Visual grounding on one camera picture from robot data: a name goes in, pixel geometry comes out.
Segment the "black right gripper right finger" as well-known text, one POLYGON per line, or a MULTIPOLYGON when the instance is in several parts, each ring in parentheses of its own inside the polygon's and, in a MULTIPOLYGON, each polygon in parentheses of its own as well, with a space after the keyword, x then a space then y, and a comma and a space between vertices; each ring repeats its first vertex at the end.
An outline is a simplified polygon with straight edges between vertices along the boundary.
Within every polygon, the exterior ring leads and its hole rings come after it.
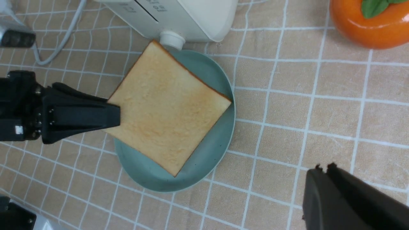
POLYGON ((335 163, 309 169, 303 220, 307 230, 407 230, 409 208, 335 163))

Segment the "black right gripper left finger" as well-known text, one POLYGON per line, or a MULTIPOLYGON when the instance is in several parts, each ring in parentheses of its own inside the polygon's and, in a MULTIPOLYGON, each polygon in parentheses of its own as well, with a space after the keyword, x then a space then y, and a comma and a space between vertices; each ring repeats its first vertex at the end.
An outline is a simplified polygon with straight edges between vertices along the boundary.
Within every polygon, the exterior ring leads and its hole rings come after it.
POLYGON ((43 89, 41 103, 41 135, 44 144, 121 124, 119 106, 60 82, 43 89))

